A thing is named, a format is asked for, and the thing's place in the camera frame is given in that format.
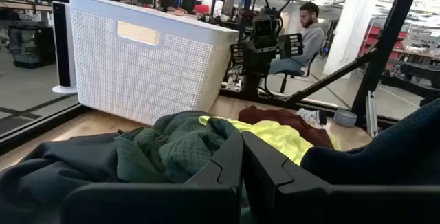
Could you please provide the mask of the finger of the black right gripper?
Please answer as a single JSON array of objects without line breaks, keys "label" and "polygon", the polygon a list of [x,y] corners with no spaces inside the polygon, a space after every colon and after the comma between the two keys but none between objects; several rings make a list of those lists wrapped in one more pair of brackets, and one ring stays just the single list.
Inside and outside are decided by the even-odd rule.
[{"label": "finger of the black right gripper", "polygon": [[301,33],[280,35],[278,37],[278,49],[281,59],[302,55],[303,35]]},{"label": "finger of the black right gripper", "polygon": [[230,60],[233,65],[242,65],[244,61],[243,57],[243,44],[235,43],[230,46]]}]

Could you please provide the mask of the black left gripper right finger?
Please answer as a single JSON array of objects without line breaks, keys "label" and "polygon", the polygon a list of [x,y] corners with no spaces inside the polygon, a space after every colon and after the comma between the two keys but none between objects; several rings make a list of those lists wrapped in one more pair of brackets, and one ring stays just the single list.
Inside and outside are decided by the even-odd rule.
[{"label": "black left gripper right finger", "polygon": [[334,185],[252,134],[243,178],[255,223],[438,223],[438,186]]}]

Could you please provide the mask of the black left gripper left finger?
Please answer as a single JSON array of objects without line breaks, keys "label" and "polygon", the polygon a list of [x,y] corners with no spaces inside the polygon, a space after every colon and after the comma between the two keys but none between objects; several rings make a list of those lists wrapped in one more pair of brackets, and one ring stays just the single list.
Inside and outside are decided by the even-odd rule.
[{"label": "black left gripper left finger", "polygon": [[63,201],[62,223],[238,223],[243,138],[232,134],[186,183],[93,183]]}]

